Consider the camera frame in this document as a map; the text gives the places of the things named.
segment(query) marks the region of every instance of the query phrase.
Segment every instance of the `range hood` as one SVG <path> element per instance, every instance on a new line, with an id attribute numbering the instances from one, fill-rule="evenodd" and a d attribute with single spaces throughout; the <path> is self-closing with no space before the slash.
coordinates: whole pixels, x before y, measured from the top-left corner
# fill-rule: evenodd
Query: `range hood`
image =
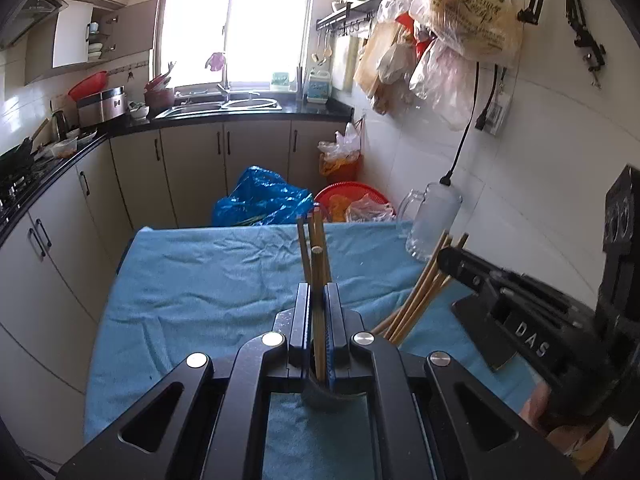
<path id="1" fill-rule="evenodd" d="M 31 27 L 57 15 L 65 6 L 61 0 L 27 0 L 13 21 L 2 31 L 0 50 L 15 44 Z"/>

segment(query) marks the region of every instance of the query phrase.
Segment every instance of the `kettle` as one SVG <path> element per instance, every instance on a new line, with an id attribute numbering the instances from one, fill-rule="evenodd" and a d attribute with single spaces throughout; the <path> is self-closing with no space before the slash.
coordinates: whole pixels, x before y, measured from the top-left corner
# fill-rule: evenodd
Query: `kettle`
<path id="1" fill-rule="evenodd" d="M 66 121 L 65 113 L 62 110 L 56 110 L 51 116 L 51 129 L 53 132 L 53 140 L 60 142 L 66 139 L 69 133 L 69 123 Z"/>

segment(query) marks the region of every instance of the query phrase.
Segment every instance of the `kitchen window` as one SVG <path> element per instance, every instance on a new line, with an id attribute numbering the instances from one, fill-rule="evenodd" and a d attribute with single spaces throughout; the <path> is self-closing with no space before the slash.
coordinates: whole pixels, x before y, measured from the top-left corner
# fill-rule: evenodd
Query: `kitchen window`
<path id="1" fill-rule="evenodd" d="M 273 72 L 301 63 L 310 0 L 162 0 L 159 71 L 177 62 L 171 86 L 214 84 L 223 71 L 205 68 L 226 54 L 232 89 L 267 89 Z"/>

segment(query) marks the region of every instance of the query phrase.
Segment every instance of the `glass mug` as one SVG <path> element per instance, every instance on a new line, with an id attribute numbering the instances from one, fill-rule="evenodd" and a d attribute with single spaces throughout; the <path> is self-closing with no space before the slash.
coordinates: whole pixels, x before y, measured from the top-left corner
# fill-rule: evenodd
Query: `glass mug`
<path id="1" fill-rule="evenodd" d="M 404 213 L 409 205 L 421 202 L 414 223 L 407 225 Z M 422 262 L 433 253 L 444 229 L 450 229 L 462 204 L 462 195 L 453 186 L 431 182 L 424 192 L 412 189 L 398 208 L 396 227 L 402 238 L 406 237 L 407 252 Z"/>

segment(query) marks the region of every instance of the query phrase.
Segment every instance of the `black countertop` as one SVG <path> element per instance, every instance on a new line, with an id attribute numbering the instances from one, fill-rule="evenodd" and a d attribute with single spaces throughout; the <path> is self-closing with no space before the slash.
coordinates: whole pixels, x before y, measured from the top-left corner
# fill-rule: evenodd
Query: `black countertop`
<path id="1" fill-rule="evenodd" d="M 64 160 L 50 160 L 45 166 L 43 175 L 20 193 L 15 204 L 5 212 L 4 216 L 0 216 L 0 246 L 31 205 L 36 202 L 51 184 L 65 173 L 66 170 L 73 167 L 79 159 L 110 137 L 187 124 L 247 120 L 313 120 L 347 123 L 353 119 L 353 108 L 332 99 L 329 99 L 326 105 L 297 103 L 295 101 L 281 100 L 280 98 L 278 98 L 278 101 L 282 106 L 282 110 L 236 110 L 232 112 L 212 112 L 208 115 L 188 119 L 166 118 L 160 120 L 144 119 L 142 121 L 134 121 L 126 115 L 109 121 L 108 123 L 101 124 L 98 127 L 98 133 L 94 140 L 78 150 L 72 157 Z"/>
<path id="2" fill-rule="evenodd" d="M 203 123 L 229 123 L 231 121 L 260 121 L 260 120 L 302 120 L 302 121 L 335 121 L 348 123 L 353 119 L 353 108 L 346 104 L 329 99 L 325 105 L 317 105 L 307 102 L 297 102 L 290 98 L 278 97 L 278 102 L 282 110 L 235 110 L 225 112 L 211 112 L 198 117 L 190 118 L 161 118 L 143 119 L 135 121 L 129 116 L 123 120 L 119 127 L 106 126 L 105 131 L 110 131 L 114 136 L 127 135 L 146 130 L 157 130 L 159 128 L 170 128 L 172 126 L 183 126 L 187 124 Z"/>

